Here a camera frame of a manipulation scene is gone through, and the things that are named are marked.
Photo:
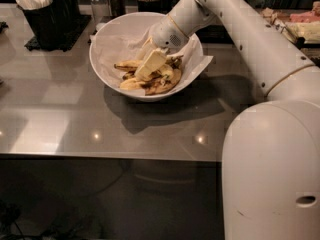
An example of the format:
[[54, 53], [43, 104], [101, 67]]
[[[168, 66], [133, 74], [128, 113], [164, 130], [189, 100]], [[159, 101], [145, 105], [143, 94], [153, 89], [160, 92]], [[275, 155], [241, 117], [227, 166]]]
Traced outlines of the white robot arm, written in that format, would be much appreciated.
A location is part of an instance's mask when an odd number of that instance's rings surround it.
[[180, 49], [214, 18], [265, 98], [225, 136], [225, 240], [320, 240], [320, 68], [244, 0], [180, 0], [148, 44]]

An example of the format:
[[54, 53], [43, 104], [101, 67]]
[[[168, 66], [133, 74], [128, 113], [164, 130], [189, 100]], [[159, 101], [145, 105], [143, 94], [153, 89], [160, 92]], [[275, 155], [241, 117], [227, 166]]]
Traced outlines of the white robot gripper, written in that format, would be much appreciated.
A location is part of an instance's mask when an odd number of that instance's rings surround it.
[[143, 61], [135, 71], [135, 77], [142, 81], [150, 81], [151, 74], [165, 64], [166, 52], [162, 49], [167, 49], [171, 54], [177, 53], [189, 41], [189, 37], [179, 29], [169, 15], [155, 23], [150, 28], [149, 34], [150, 37], [136, 54], [136, 58]]

